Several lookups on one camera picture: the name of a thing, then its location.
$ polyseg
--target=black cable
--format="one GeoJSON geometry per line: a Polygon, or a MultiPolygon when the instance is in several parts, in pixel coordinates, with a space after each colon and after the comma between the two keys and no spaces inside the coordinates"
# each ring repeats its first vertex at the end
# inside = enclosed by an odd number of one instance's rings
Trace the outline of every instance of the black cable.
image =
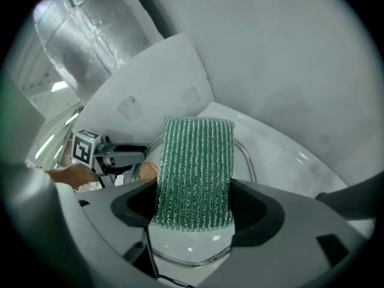
{"type": "Polygon", "coordinates": [[[175,285],[177,285],[177,286],[180,286],[180,287],[195,288],[195,287],[192,286],[192,285],[188,285],[188,284],[185,284],[185,283],[183,283],[183,282],[181,282],[181,281],[174,280],[174,279],[172,279],[172,278],[170,278],[170,277],[168,277],[168,276],[165,276],[165,275],[161,275],[161,274],[159,274],[158,277],[159,277],[159,278],[162,278],[162,279],[164,279],[164,280],[170,281],[171,283],[173,283],[173,284],[175,284],[175,285]]]}

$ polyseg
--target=white surface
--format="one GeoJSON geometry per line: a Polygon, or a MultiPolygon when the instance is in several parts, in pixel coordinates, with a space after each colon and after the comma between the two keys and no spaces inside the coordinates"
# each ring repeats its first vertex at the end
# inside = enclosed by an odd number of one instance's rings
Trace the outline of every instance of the white surface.
{"type": "Polygon", "coordinates": [[[316,154],[348,184],[384,168],[382,61],[344,0],[154,0],[216,102],[316,154]]]}
{"type": "MultiPolygon", "coordinates": [[[[332,192],[347,187],[340,177],[308,150],[247,115],[211,103],[199,116],[225,118],[235,123],[234,138],[238,139],[250,154],[257,181],[261,184],[313,198],[321,192],[332,192]]],[[[161,146],[155,149],[147,160],[158,165],[160,153],[161,146]]],[[[239,167],[235,166],[234,177],[239,174],[238,169],[239,167]]],[[[349,223],[366,237],[371,235],[373,221],[349,223]]],[[[230,244],[233,234],[233,227],[203,233],[149,227],[153,248],[168,256],[191,262],[199,262],[217,254],[230,244]],[[219,240],[213,240],[215,236],[220,236],[219,240]]],[[[201,283],[223,262],[219,261],[199,269],[185,269],[161,259],[155,261],[161,274],[193,286],[201,283]]]]}
{"type": "Polygon", "coordinates": [[[79,116],[74,132],[109,135],[113,143],[149,145],[164,117],[197,115],[214,101],[205,70],[186,35],[163,40],[107,80],[79,116]]]}

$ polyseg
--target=green sponge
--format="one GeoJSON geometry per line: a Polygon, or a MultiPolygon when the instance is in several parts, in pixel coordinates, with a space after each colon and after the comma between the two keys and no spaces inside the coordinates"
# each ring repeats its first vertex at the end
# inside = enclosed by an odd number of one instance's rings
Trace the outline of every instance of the green sponge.
{"type": "Polygon", "coordinates": [[[234,123],[169,116],[165,122],[152,223],[189,232],[231,225],[234,123]]]}

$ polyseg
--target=ceiling light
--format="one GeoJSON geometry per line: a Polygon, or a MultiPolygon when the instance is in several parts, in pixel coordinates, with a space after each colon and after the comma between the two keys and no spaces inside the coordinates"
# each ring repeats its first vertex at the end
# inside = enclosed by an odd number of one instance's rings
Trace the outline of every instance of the ceiling light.
{"type": "Polygon", "coordinates": [[[59,150],[57,151],[57,153],[56,153],[56,155],[54,156],[53,159],[56,159],[56,158],[57,158],[57,156],[59,155],[59,153],[60,153],[61,150],[62,150],[62,147],[63,147],[63,145],[60,146],[59,150]]]}
{"type": "Polygon", "coordinates": [[[43,152],[43,150],[48,146],[49,142],[53,140],[53,137],[54,135],[51,135],[48,140],[45,141],[45,143],[40,147],[40,149],[37,151],[37,153],[35,154],[35,159],[37,159],[38,157],[40,157],[41,153],[43,152]]]}
{"type": "Polygon", "coordinates": [[[69,120],[67,120],[66,122],[65,122],[65,126],[67,126],[71,121],[73,121],[75,118],[77,118],[77,116],[78,116],[79,114],[78,113],[76,113],[74,116],[72,116],[69,120]]]}
{"type": "Polygon", "coordinates": [[[60,81],[60,82],[55,83],[50,91],[56,92],[60,89],[65,89],[67,87],[68,87],[68,85],[64,81],[60,81]]]}

